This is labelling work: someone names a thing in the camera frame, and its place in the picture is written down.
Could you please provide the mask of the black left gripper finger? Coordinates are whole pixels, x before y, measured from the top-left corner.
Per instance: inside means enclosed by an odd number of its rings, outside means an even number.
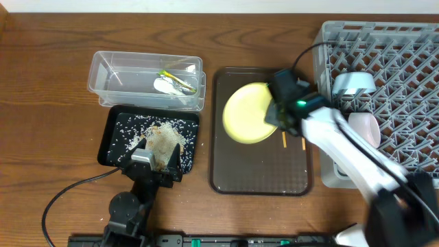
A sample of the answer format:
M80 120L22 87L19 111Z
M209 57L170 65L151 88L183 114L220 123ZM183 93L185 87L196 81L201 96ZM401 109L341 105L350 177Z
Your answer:
M168 170L180 170L180 144L174 147L167 164Z
M146 139L145 138L142 138L133 148L132 148L132 151L134 152L134 151L136 151L137 149L140 149L140 150L144 150L145 149L145 147L146 147L146 143L147 143L147 141L146 141Z

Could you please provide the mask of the rice food leftovers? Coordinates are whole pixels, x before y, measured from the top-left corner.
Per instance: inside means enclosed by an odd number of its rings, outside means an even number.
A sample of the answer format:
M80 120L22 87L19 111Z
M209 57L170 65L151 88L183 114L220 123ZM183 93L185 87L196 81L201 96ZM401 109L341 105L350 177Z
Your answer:
M184 174L191 171L199 124L196 121L121 113L106 152L110 166L120 164L139 141L146 140L145 149L153 152L156 169L165 171L176 145L180 146L180 166Z

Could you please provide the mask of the yellow round plate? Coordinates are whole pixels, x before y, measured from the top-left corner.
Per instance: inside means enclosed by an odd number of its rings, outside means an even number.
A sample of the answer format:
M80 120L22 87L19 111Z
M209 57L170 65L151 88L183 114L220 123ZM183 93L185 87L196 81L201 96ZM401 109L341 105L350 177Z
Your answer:
M238 143L253 144L268 138L277 127L267 123L265 116L272 95L264 82L253 82L236 90L222 113L227 135Z

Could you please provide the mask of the green snack wrapper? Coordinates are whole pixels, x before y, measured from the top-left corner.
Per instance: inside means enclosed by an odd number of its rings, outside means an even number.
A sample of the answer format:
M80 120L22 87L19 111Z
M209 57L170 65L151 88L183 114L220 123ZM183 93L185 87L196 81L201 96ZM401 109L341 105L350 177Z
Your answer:
M160 70L158 72L158 74L165 76L166 78L172 79L179 87L183 88L186 91L190 91L192 93L197 92L197 89L195 87L192 87L190 84L187 84L185 81L183 81L180 78L174 76L173 74L167 72L166 70Z

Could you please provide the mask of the blue bowl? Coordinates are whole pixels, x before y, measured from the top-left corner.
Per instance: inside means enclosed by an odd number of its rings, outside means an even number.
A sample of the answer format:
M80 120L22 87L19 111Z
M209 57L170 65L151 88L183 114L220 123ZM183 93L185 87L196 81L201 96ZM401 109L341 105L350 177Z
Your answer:
M354 95L364 89L364 93L376 91L373 76L367 72L349 72L339 74L332 87L333 95Z

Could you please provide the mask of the pink bowl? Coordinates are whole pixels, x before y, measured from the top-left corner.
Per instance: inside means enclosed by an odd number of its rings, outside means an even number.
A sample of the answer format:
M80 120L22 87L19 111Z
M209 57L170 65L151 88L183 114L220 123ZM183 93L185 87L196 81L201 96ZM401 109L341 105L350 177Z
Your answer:
M351 113L348 116L349 126L372 147L378 148L381 143L381 133L378 121L371 113Z

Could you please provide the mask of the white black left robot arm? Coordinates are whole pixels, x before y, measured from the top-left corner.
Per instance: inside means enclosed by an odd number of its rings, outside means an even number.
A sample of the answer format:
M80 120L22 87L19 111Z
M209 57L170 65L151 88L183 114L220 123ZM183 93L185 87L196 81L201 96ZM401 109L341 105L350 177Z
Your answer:
M172 150L167 171L152 168L154 153L145 149L145 139L128 152L119 165L121 173L134 184L130 191L118 193L109 204L110 219L100 246L154 246L153 234L146 232L147 219L161 187L172 188L182 180L180 145Z

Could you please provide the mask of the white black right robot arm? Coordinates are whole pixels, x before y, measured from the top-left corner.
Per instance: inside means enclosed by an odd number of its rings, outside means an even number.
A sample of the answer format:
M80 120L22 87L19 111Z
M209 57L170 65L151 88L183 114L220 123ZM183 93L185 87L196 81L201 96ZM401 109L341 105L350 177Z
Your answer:
M380 153L323 96L274 96L265 120L318 146L368 203L366 223L337 233L332 246L425 246L438 239L438 199L432 177L412 174Z

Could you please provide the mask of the black food waste tray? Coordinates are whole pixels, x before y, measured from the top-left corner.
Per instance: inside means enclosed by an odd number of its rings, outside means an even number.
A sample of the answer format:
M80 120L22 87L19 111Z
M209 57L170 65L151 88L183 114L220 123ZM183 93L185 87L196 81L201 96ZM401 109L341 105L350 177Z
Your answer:
M141 140L150 137L152 128L172 128L180 138L180 162L183 174L192 170L200 118L195 113L175 110L113 106L108 114L97 161L118 166L123 157Z

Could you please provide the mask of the white crumpled paper waste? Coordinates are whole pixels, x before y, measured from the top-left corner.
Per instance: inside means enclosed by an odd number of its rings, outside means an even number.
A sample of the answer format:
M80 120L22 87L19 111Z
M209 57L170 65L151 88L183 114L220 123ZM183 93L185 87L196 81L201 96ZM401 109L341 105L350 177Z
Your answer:
M153 82L154 88L166 95L170 95L171 98L177 99L184 106L193 101L192 97L185 93L181 86L178 86L170 78L156 78Z

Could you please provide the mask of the clear plastic waste bin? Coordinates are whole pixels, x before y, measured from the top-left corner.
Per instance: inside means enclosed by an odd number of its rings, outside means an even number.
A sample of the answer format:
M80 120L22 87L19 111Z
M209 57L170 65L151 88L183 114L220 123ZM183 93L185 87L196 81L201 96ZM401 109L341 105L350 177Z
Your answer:
M153 82L166 70L197 89L185 91L193 99L184 106L170 95L157 91ZM98 51L88 75L88 90L99 97L101 106L130 105L200 112L204 108L206 74L197 56Z

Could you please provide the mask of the grey dishwasher rack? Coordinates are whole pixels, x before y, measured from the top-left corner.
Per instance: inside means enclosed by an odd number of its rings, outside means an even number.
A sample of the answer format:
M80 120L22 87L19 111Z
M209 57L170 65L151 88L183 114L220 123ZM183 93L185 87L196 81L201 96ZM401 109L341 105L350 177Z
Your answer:
M312 51L319 92L344 116L371 113L379 151L438 184L438 24L327 21ZM376 90L333 93L346 72L372 75Z

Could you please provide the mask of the brown serving tray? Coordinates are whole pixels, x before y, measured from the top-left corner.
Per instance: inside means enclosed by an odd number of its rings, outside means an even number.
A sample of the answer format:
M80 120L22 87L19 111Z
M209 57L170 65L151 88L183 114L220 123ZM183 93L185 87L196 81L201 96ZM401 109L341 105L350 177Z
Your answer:
M222 123L228 98L251 82L264 82L275 68L224 67L213 77L209 184L221 194L252 196L303 196L313 187L312 148L300 137L276 130L265 140L242 144L232 140Z

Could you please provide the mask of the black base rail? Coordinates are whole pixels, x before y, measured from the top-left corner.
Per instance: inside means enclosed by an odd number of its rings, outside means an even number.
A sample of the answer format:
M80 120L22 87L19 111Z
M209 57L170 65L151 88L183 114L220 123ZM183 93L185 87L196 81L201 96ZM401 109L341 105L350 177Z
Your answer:
M158 235L148 244L139 240L122 240L120 243L105 244L98 236L70 236L68 247L99 246L153 246L153 247L277 247L277 246L337 246L332 237L322 235L301 235L295 237L219 237Z

